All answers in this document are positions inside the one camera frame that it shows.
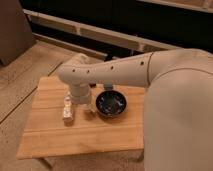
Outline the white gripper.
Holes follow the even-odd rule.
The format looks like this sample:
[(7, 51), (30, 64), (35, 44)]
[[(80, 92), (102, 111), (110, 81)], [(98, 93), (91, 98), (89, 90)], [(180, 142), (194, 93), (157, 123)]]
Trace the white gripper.
[(73, 104), (88, 104), (91, 102), (91, 89), (88, 84), (70, 85), (69, 92)]

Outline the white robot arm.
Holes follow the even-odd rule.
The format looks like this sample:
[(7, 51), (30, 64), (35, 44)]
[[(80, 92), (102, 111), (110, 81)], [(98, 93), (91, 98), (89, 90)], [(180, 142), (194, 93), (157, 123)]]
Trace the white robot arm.
[(91, 83), (146, 87), (145, 171), (213, 171), (213, 54), (181, 48), (96, 64), (77, 54), (59, 78), (76, 104)]

